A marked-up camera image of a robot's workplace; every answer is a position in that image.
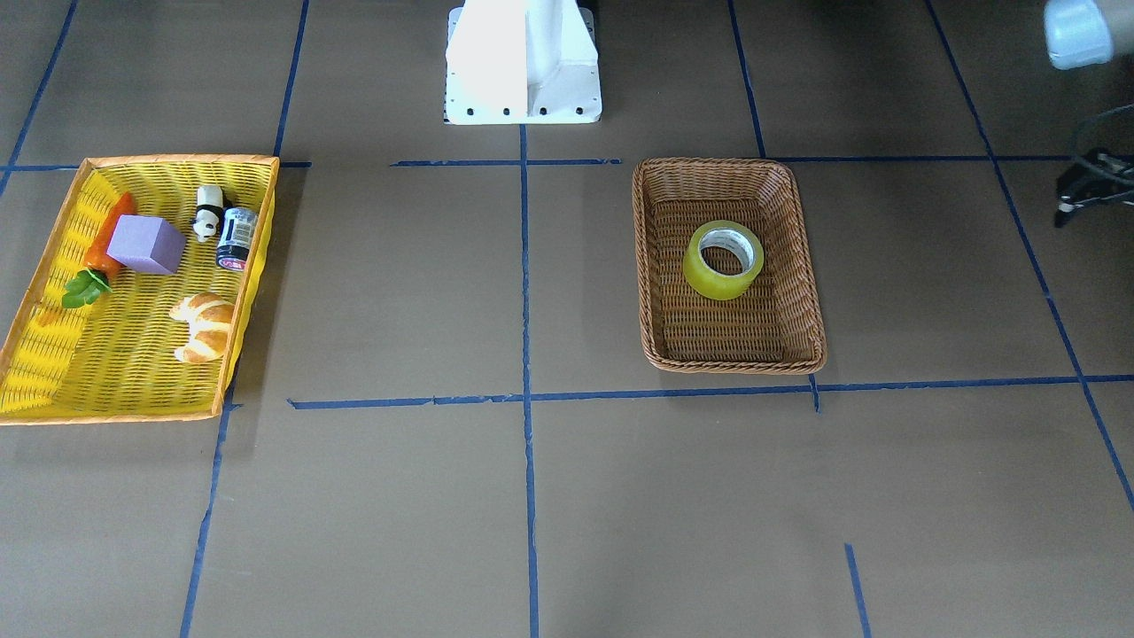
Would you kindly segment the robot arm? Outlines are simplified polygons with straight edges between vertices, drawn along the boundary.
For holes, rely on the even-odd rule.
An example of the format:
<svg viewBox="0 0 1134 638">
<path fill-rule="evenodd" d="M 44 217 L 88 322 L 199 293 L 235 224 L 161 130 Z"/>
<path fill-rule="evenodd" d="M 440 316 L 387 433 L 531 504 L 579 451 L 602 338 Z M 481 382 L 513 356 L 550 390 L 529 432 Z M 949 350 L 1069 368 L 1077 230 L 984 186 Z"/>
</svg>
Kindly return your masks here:
<svg viewBox="0 0 1134 638">
<path fill-rule="evenodd" d="M 1053 68 L 1110 62 L 1133 52 L 1133 3 L 1046 1 L 1044 29 L 1046 52 Z"/>
</svg>

